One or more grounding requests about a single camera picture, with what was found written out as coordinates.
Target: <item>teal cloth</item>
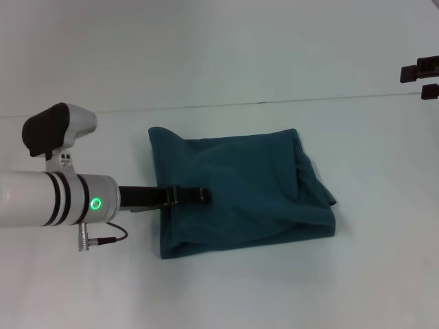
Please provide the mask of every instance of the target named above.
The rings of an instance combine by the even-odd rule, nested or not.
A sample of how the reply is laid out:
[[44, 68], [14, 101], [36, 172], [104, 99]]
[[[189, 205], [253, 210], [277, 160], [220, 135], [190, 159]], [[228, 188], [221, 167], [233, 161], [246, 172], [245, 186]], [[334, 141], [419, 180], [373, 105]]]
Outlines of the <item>teal cloth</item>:
[[149, 130], [158, 186], [204, 187], [209, 205], [161, 210], [162, 258], [333, 236], [335, 200], [294, 129], [184, 140]]

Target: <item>cable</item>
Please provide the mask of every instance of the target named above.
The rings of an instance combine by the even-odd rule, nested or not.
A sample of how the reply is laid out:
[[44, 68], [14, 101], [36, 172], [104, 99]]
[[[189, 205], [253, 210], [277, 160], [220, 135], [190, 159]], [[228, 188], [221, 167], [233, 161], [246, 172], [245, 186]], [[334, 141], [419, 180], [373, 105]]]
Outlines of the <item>cable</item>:
[[116, 229], [118, 229], [118, 230], [121, 230], [121, 231], [123, 232], [124, 236], [121, 237], [121, 238], [117, 238], [117, 239], [116, 239], [116, 242], [117, 242], [117, 241], [122, 241], [122, 240], [125, 240], [126, 238], [128, 238], [128, 232], [127, 232], [124, 228], [122, 228], [122, 227], [119, 226], [119, 225], [113, 224], [113, 223], [107, 223], [107, 224], [108, 224], [109, 226], [112, 226], [112, 227], [114, 227], [114, 228], [116, 228]]
[[116, 238], [115, 236], [108, 237], [108, 238], [95, 238], [90, 239], [90, 245], [107, 245], [109, 243], [114, 243], [118, 241], [125, 240], [128, 237], [128, 232], [124, 228], [121, 228], [119, 225], [113, 224], [113, 223], [107, 223], [109, 226], [112, 226], [118, 230], [121, 230], [123, 232], [123, 237]]

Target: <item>black bracket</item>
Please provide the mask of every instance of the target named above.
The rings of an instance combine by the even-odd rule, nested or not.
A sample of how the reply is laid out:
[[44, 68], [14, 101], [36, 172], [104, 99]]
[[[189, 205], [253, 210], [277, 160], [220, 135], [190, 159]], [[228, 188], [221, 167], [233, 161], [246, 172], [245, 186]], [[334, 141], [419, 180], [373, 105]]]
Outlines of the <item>black bracket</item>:
[[140, 187], [119, 186], [121, 210], [145, 211], [148, 209], [186, 206], [187, 204], [208, 204], [211, 194], [200, 187]]
[[[404, 66], [401, 69], [400, 83], [415, 82], [417, 79], [427, 77], [439, 77], [439, 56], [418, 58], [416, 65]], [[439, 85], [428, 84], [423, 86], [420, 98], [437, 99], [439, 96]]]
[[404, 66], [399, 81], [405, 84], [426, 77], [439, 77], [439, 56], [418, 58], [416, 65]]

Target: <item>silver connector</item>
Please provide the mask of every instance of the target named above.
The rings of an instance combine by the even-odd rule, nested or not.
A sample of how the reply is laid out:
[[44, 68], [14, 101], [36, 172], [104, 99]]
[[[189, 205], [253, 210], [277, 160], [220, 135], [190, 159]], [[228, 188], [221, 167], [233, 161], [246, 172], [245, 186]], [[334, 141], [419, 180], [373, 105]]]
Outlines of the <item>silver connector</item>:
[[88, 245], [92, 246], [92, 245], [98, 245], [97, 239], [89, 239], [88, 240]]
[[88, 241], [88, 233], [87, 233], [87, 224], [81, 223], [79, 225], [79, 234], [78, 234], [78, 247], [80, 252], [85, 252], [88, 250], [89, 241]]

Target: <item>black clip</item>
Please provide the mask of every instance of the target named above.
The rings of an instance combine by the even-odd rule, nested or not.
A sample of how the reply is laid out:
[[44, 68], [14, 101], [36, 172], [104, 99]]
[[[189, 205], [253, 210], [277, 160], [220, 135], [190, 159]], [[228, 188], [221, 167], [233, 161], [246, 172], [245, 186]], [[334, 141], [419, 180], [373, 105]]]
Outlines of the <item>black clip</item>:
[[207, 204], [211, 200], [211, 194], [205, 188], [169, 186], [167, 187], [167, 200], [171, 206]]
[[439, 96], [439, 85], [438, 84], [427, 84], [423, 86], [423, 91], [420, 94], [420, 98], [424, 100], [437, 99]]
[[418, 58], [416, 65], [404, 66], [399, 81], [405, 84], [426, 77], [439, 77], [439, 56]]

